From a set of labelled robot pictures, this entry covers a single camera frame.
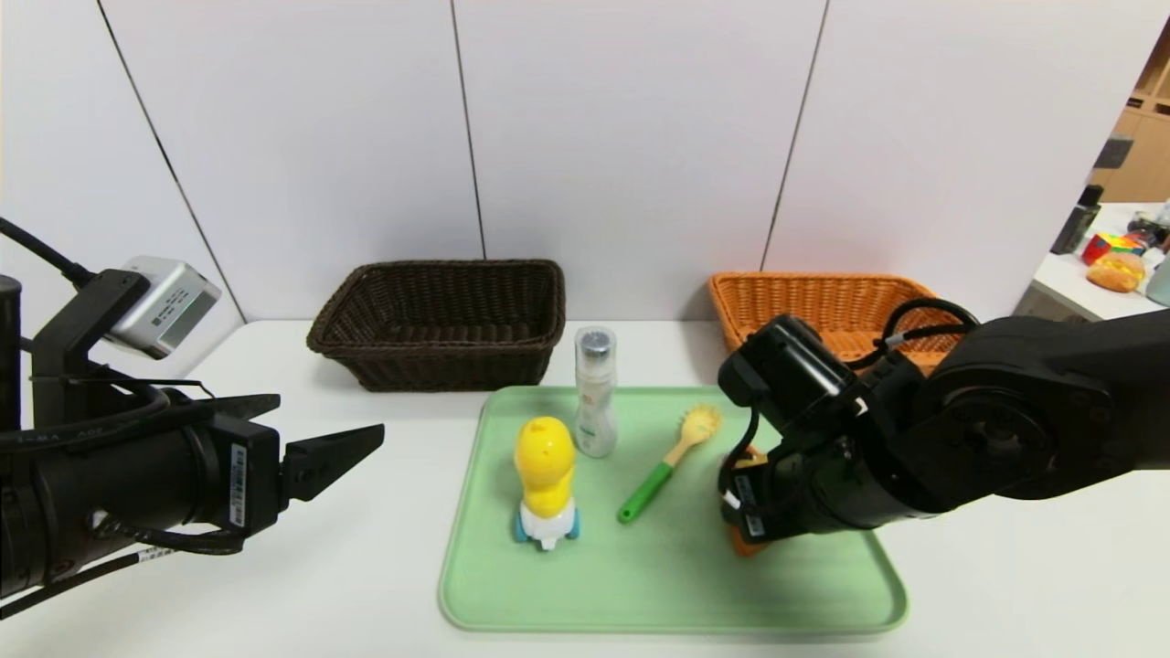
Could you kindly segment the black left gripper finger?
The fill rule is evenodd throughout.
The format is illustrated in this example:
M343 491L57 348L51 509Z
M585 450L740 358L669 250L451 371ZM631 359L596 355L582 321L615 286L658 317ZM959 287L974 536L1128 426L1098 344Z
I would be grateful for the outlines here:
M246 396L205 398L197 400L201 407L212 409L213 413L242 420L252 420L281 406L278 393L252 393Z
M310 503L379 450L384 439L385 426L376 424L288 444L277 480L280 510L292 500Z

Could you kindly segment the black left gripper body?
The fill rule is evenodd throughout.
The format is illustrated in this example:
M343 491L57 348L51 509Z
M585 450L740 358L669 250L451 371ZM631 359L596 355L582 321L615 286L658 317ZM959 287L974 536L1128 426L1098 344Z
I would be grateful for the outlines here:
M34 583L74 588L171 553L226 557L281 510L275 429L125 409L34 430Z

